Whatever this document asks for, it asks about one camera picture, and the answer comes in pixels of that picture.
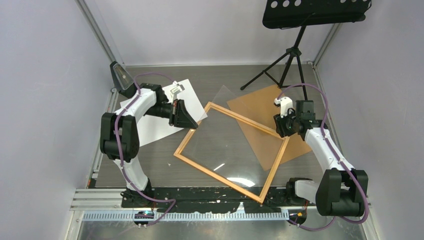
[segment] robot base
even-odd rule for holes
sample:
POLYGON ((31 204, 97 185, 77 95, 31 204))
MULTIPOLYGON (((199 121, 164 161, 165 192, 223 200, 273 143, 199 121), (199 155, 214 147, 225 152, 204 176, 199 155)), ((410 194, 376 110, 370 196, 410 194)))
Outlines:
MULTIPOLYGON (((155 197, 155 193, 152 190, 152 184, 150 183, 150 179, 147 181, 146 188, 141 191, 143 194, 147 195, 150 198, 155 197)), ((145 207, 151 207, 153 206, 153 202, 150 200, 147 200, 146 198, 142 197, 137 191, 126 189, 125 191, 121 192, 120 195, 122 196, 122 208, 145 208, 145 207)))

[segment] black tripod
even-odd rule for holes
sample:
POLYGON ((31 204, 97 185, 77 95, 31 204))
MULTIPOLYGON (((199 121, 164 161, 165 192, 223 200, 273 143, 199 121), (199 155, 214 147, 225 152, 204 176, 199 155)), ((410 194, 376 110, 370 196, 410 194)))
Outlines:
MULTIPOLYGON (((249 84, 253 83, 256 79, 258 79, 260 76, 262 76, 263 74, 267 75, 272 81, 274 81, 274 83, 276 83, 278 85, 278 88, 287 88, 288 85, 283 85, 284 80, 286 79, 287 73, 289 72, 289 68, 290 65, 292 64, 293 58, 297 59, 297 65, 299 67, 299 73, 300 73, 300 81, 304 84, 305 83, 305 79, 304 79, 304 73, 302 71, 302 64, 301 64, 301 58, 300 55, 302 54, 301 51, 299 50, 299 43, 301 42, 302 36, 305 32, 306 26, 302 26, 300 28, 299 34, 297 35, 296 38, 296 42, 294 43, 294 46, 287 48, 285 50, 284 55, 282 55, 280 58, 278 58, 275 62, 273 62, 271 65, 269 65, 267 68, 265 68, 261 73, 259 73, 257 76, 255 76, 252 80, 250 80, 249 82, 247 82, 246 84, 244 84, 243 86, 240 87, 240 90, 244 90, 247 86, 249 86, 249 84), (281 79, 279 82, 277 82, 277 80, 275 80, 275 78, 273 78, 267 71, 274 67, 279 61, 281 61, 283 58, 285 58, 287 55, 290 55, 288 57, 288 61, 285 64, 285 68, 284 68, 284 72, 282 73, 281 79)), ((308 100, 308 95, 306 93, 306 87, 302 86, 303 88, 303 95, 305 100, 308 100)))

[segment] music stand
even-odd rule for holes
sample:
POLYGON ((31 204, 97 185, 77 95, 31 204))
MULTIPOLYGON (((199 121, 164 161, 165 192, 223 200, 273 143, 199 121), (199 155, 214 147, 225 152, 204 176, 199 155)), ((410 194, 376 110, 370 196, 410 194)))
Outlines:
MULTIPOLYGON (((244 90, 249 84, 253 83, 263 74, 274 81, 274 83, 278 85, 278 88, 288 87, 287 85, 283 85, 283 83, 294 58, 296 58, 299 67, 300 81, 305 83, 300 58, 302 53, 299 50, 299 43, 301 42, 306 26, 361 22, 365 20, 365 12, 371 5, 371 0, 267 0, 262 19, 262 24, 266 28, 291 29, 300 27, 300 31, 293 47, 287 48, 280 58, 265 68, 252 80, 241 86, 240 90, 244 90), (267 71, 288 55, 289 57, 285 64, 284 72, 278 82, 267 71)), ((302 86, 302 88, 304 98, 308 100, 306 87, 302 86)))

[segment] wooden picture frame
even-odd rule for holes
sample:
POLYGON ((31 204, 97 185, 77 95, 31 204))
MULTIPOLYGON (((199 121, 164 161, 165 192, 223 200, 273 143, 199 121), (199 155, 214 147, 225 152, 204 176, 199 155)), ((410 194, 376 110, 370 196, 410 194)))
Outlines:
MULTIPOLYGON (((206 104, 206 106, 204 107, 204 111, 206 113, 210 109, 214 109, 214 110, 216 110, 218 112, 221 112, 221 113, 223 113, 223 114, 225 114, 225 115, 227 115, 229 117, 232 117, 232 118, 234 118, 234 119, 236 119, 238 121, 241 121, 241 122, 243 122, 245 124, 248 124, 248 125, 256 128, 256 129, 262 130, 263 132, 265 132, 267 134, 270 134, 270 135, 272 135, 272 136, 274 136, 276 138, 281 139, 280 135, 278 135, 275 132, 275 130, 273 130, 273 129, 265 126, 265 125, 262 125, 262 124, 260 124, 258 122, 255 122, 255 121, 253 121, 253 120, 251 120, 251 119, 249 119, 247 117, 244 117, 244 116, 242 116, 240 114, 237 114, 237 113, 235 113, 235 112, 233 112, 231 110, 228 110, 228 109, 226 109, 226 108, 224 108, 224 107, 222 107, 220 105, 217 105, 217 104, 215 104, 213 102, 208 102, 206 104)), ((184 137, 184 139, 182 140, 182 142, 180 143, 180 145, 178 146, 178 148, 176 149, 176 151, 174 152, 173 155, 175 157, 183 160, 187 164, 195 167, 196 169, 204 172, 205 174, 211 176, 212 178, 214 178, 214 179, 216 179, 216 180, 218 180, 218 181, 220 181, 220 182, 228 185, 229 187, 235 189, 236 191, 238 191, 238 192, 246 195, 247 197, 249 197, 249 198, 251 198, 251 199, 253 199, 253 200, 255 200, 255 201, 259 202, 259 203, 263 203, 264 200, 265 200, 265 196, 268 193, 268 189, 271 186, 271 182, 273 181, 273 178, 274 178, 274 176, 275 176, 275 174, 277 172, 277 168, 280 165, 280 161, 281 161, 281 159, 283 157, 284 151, 286 150, 287 143, 289 142, 289 138, 288 137, 284 137, 282 139, 283 142, 282 142, 282 144, 280 146, 280 149, 279 149, 278 154, 277 154, 277 156, 275 158, 275 161, 274 161, 274 163, 273 163, 273 165, 272 165, 272 167, 270 169, 269 175, 266 178, 265 184, 263 185, 263 188, 262 188, 260 194, 259 195, 256 195, 256 194, 254 194, 254 193, 252 193, 252 192, 244 189, 243 187, 241 187, 241 186, 233 183, 232 181, 226 179, 225 177, 217 174, 216 172, 207 169, 206 167, 204 167, 204 166, 202 166, 202 165, 194 162, 193 160, 191 160, 191 159, 189 159, 189 158, 187 158, 187 157, 185 157, 185 156, 183 156, 181 154, 183 152, 184 148, 186 147, 187 143, 189 142, 189 140, 191 139, 191 137, 195 133, 195 131, 196 130, 194 130, 194 129, 191 129, 190 131, 188 131, 187 135, 184 137)))

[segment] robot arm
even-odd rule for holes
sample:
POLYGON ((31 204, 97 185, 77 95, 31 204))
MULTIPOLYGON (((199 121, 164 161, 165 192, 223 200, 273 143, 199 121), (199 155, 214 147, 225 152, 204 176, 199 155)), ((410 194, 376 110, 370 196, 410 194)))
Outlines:
MULTIPOLYGON (((174 82, 173 85, 174 87, 170 91, 172 102, 169 102, 160 85, 142 83, 140 92, 136 91, 124 107, 114 113, 106 112, 101 117, 100 151, 106 154, 121 169, 118 143, 114 130, 118 114, 125 110, 118 121, 118 128, 121 129, 119 137, 123 153, 123 167, 127 177, 131 179, 132 184, 140 191, 149 191, 150 183, 140 166, 138 158, 140 141, 137 122, 144 115, 151 115, 167 118, 169 119, 169 125, 177 128, 196 129, 198 127, 196 121, 187 112, 184 100, 177 99, 177 94, 184 90, 183 86, 177 82, 174 82)), ((126 187, 130 191, 136 190, 129 182, 126 183, 126 187)))
POLYGON ((365 206, 356 185, 349 178, 345 169, 339 164, 336 156, 326 142, 335 149, 340 160, 353 172, 364 192, 367 192, 368 176, 363 170, 356 170, 337 148, 324 125, 325 138, 321 131, 322 120, 316 120, 314 102, 311 100, 296 101, 296 109, 289 97, 275 99, 274 104, 280 107, 280 114, 274 116, 276 131, 281 137, 295 133, 310 146, 315 154, 324 175, 321 182, 310 179, 291 178, 287 183, 287 191, 293 198, 301 198, 316 204, 322 216, 358 217, 364 213, 365 206))

